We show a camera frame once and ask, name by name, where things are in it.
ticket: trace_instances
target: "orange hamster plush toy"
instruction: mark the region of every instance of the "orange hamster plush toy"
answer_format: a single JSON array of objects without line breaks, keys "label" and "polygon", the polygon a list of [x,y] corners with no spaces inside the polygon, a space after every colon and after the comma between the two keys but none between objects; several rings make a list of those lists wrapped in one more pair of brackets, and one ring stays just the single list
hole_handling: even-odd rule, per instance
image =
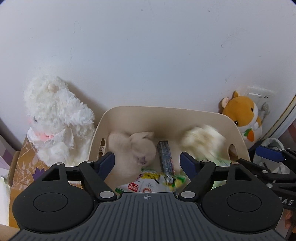
[{"label": "orange hamster plush toy", "polygon": [[240,96],[235,91],[233,98],[224,98],[221,105],[224,108],[222,114],[237,125],[247,149],[252,147],[262,135],[261,119],[256,104],[249,97]]}]

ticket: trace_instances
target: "metal screw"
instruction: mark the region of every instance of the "metal screw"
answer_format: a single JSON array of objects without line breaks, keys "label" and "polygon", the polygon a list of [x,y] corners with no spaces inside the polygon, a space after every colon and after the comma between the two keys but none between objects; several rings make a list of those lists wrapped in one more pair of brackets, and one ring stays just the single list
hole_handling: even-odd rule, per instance
[{"label": "metal screw", "polygon": [[101,198],[111,198],[113,196],[114,196],[114,193],[110,191],[103,191],[100,193]]},{"label": "metal screw", "polygon": [[193,197],[195,197],[195,193],[191,192],[191,191],[185,191],[185,192],[181,193],[181,196],[183,198],[193,198]]}]

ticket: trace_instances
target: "plush carrot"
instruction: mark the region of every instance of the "plush carrot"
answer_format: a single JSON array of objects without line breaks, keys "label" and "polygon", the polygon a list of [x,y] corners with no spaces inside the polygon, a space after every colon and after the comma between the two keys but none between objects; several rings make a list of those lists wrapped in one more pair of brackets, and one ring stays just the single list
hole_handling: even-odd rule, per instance
[{"label": "plush carrot", "polygon": [[255,140],[254,131],[250,130],[249,133],[248,133],[247,138],[248,138],[249,141],[253,142]]}]

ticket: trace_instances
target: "white wall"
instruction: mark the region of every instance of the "white wall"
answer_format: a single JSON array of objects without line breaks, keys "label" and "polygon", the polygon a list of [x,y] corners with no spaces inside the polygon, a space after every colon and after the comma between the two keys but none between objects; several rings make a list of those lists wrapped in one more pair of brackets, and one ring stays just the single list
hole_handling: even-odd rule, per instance
[{"label": "white wall", "polygon": [[296,93],[295,59],[290,0],[6,0],[0,132],[20,146],[23,90],[46,73],[72,83],[97,120],[118,105],[217,112],[236,89],[268,88],[266,132]]}]

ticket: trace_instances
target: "coca-cola logo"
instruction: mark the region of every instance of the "coca-cola logo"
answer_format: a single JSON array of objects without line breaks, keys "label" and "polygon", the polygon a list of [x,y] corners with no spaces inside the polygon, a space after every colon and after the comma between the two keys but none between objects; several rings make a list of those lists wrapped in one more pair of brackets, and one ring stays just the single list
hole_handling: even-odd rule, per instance
[{"label": "coca-cola logo", "polygon": [[139,189],[139,186],[138,186],[137,184],[135,184],[135,183],[130,183],[130,184],[128,185],[128,189],[130,189],[130,190],[132,190],[132,191],[134,191],[134,192],[137,192],[138,189]]}]

